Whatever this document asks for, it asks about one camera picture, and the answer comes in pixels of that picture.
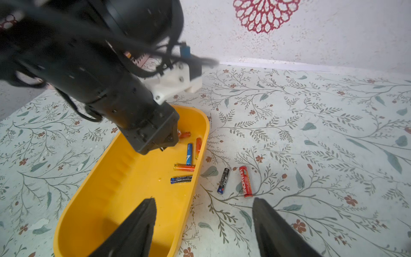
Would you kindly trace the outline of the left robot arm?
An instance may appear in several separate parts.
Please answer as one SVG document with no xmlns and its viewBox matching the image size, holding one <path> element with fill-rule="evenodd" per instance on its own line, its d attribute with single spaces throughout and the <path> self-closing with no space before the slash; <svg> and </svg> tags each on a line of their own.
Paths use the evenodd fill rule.
<svg viewBox="0 0 411 257">
<path fill-rule="evenodd" d="M 179 115 L 149 83 L 175 70 L 179 1 L 1 2 L 2 16 L 15 10 L 25 16 L 1 33 L 3 81 L 52 84 L 70 105 L 84 104 L 84 119 L 113 122 L 139 154 L 177 144 Z"/>
</svg>

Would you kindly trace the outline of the yellow plastic storage box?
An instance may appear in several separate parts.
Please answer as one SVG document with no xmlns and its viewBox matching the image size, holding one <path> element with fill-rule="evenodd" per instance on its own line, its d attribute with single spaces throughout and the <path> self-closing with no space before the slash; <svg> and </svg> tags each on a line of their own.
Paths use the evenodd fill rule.
<svg viewBox="0 0 411 257">
<path fill-rule="evenodd" d="M 207 141 L 210 125 L 199 109 L 175 109 L 180 116 L 178 128 L 191 136 L 164 151 L 141 155 L 118 134 L 60 217 L 54 236 L 55 256 L 91 255 L 147 199 L 156 204 L 149 256 L 177 255 L 204 154 L 193 159 L 195 169 L 190 173 L 176 171 L 174 165 L 186 162 L 188 144 L 195 144 L 198 138 Z M 173 177 L 188 175 L 190 182 L 170 182 Z"/>
</svg>

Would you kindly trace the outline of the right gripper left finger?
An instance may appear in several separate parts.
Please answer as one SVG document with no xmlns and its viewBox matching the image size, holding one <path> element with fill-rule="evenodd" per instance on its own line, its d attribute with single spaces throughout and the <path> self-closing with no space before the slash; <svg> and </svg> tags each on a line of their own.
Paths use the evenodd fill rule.
<svg viewBox="0 0 411 257">
<path fill-rule="evenodd" d="M 91 257 L 147 257 L 156 222 L 156 201 L 144 199 Z"/>
</svg>

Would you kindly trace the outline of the red battery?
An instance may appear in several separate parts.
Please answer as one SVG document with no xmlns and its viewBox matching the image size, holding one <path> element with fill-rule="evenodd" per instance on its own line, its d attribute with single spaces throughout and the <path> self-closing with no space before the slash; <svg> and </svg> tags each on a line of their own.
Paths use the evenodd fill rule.
<svg viewBox="0 0 411 257">
<path fill-rule="evenodd" d="M 252 186 L 250 183 L 249 172 L 246 166 L 241 166 L 239 168 L 241 176 L 241 184 L 243 188 L 244 197 L 253 197 Z"/>
</svg>

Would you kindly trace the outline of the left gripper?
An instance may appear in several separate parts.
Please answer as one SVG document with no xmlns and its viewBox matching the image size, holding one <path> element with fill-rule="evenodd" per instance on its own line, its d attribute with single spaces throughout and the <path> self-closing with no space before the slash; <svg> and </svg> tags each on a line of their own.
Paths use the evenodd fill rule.
<svg viewBox="0 0 411 257">
<path fill-rule="evenodd" d="M 175 146 L 178 141 L 179 114 L 168 103 L 158 106 L 150 118 L 135 123 L 131 128 L 120 128 L 132 148 L 141 155 L 156 149 Z"/>
</svg>

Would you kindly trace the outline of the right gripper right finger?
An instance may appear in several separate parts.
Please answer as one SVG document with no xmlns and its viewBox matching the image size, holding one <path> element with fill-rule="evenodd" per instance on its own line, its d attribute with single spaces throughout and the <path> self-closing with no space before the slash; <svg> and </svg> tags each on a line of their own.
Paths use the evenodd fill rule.
<svg viewBox="0 0 411 257">
<path fill-rule="evenodd" d="M 261 198 L 252 206 L 254 229 L 262 257 L 319 257 L 320 254 Z"/>
</svg>

